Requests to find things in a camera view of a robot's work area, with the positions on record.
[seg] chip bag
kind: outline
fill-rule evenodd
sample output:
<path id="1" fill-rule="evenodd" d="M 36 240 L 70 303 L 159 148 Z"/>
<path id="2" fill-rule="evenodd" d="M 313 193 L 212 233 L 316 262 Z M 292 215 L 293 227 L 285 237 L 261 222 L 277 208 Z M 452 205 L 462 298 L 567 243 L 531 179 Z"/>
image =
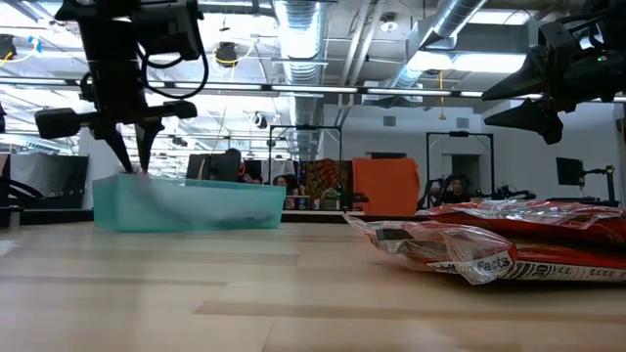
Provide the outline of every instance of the chip bag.
<path id="1" fill-rule="evenodd" d="M 623 209 L 555 201 L 488 200 L 446 204 L 417 215 L 437 222 L 465 224 L 506 238 L 626 244 Z"/>
<path id="2" fill-rule="evenodd" d="M 405 267 L 459 274 L 472 285 L 499 279 L 626 282 L 626 256 L 565 246 L 515 244 L 466 225 L 434 221 L 365 223 L 347 215 L 344 218 Z"/>

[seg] translucent plastic container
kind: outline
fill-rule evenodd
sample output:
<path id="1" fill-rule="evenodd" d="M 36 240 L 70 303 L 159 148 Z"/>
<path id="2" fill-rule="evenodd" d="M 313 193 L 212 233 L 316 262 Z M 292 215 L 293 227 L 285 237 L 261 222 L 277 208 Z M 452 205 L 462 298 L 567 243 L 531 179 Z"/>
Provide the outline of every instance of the translucent plastic container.
<path id="1" fill-rule="evenodd" d="M 118 232 L 273 229 L 285 188 L 118 174 L 94 181 L 96 226 Z"/>

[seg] ceiling duct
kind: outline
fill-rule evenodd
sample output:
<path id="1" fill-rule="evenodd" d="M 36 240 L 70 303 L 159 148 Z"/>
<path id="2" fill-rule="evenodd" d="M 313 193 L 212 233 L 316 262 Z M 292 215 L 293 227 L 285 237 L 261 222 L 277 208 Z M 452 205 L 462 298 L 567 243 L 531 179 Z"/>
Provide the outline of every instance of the ceiling duct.
<path id="1" fill-rule="evenodd" d="M 284 59 L 321 60 L 326 5 L 315 1 L 283 0 L 275 4 L 276 16 L 281 23 L 281 55 Z M 285 63 L 288 84 L 319 85 L 322 67 L 315 63 Z M 290 97 L 291 122 L 295 125 L 321 125 L 322 102 L 319 98 Z M 319 132 L 298 138 L 295 145 L 300 159 L 313 159 L 319 143 Z"/>
<path id="2" fill-rule="evenodd" d="M 468 24 L 473 15 L 482 8 L 487 0 L 441 0 L 434 15 L 414 26 L 406 42 L 407 63 L 400 68 L 396 76 L 387 84 L 388 88 L 413 88 L 424 73 L 424 49 L 453 50 L 457 45 L 457 34 Z M 373 105 L 390 108 L 407 106 L 405 98 L 382 98 Z"/>
<path id="3" fill-rule="evenodd" d="M 206 14 L 276 17 L 272 0 L 203 0 L 199 7 Z"/>

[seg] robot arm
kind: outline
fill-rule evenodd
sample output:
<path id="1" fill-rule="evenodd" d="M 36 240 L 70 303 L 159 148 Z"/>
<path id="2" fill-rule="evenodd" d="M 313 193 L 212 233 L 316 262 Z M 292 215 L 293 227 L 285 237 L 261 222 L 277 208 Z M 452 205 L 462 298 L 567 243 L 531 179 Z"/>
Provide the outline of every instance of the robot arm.
<path id="1" fill-rule="evenodd" d="M 576 105 L 594 99 L 609 103 L 626 90 L 626 2 L 587 0 L 584 11 L 541 26 L 539 43 L 522 68 L 482 95 L 484 101 L 543 97 L 487 117 L 485 124 L 534 131 L 555 144 L 563 128 L 558 112 L 575 111 Z M 592 48 L 581 48 L 579 32 L 589 36 Z"/>
<path id="2" fill-rule="evenodd" d="M 198 28 L 198 20 L 202 20 L 198 1 L 64 0 L 55 18 L 78 22 L 89 65 L 80 84 L 81 99 L 92 102 L 96 112 L 39 111 L 35 114 L 39 134 L 42 138 L 62 138 L 87 126 L 96 139 L 109 144 L 126 172 L 133 172 L 116 125 L 134 124 L 141 168 L 147 172 L 152 144 L 163 129 L 161 119 L 198 115 L 196 107 L 183 100 L 201 91 L 208 79 L 208 61 Z M 151 55 L 168 53 L 178 53 L 180 58 L 167 65 L 150 62 Z M 204 76 L 194 92 L 176 97 L 150 86 L 149 66 L 168 68 L 200 57 Z M 180 101 L 149 107 L 145 89 Z"/>

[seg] red snack bag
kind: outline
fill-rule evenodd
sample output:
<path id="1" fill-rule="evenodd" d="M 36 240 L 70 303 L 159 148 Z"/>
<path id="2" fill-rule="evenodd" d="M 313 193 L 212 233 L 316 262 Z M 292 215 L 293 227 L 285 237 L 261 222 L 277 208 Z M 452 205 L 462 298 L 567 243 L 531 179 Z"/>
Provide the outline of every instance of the red snack bag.
<path id="1" fill-rule="evenodd" d="M 344 218 L 378 249 L 403 259 L 409 269 L 460 274 L 472 285 L 497 279 L 626 282 L 626 256 L 561 246 L 517 246 L 472 226 Z"/>
<path id="2" fill-rule="evenodd" d="M 432 220 L 465 224 L 504 237 L 626 244 L 623 209 L 554 201 L 488 200 L 422 210 Z"/>
<path id="3" fill-rule="evenodd" d="M 472 285 L 496 280 L 512 268 L 515 246 L 489 231 L 436 222 L 365 223 L 344 215 L 378 249 L 408 259 L 410 269 L 461 274 Z"/>

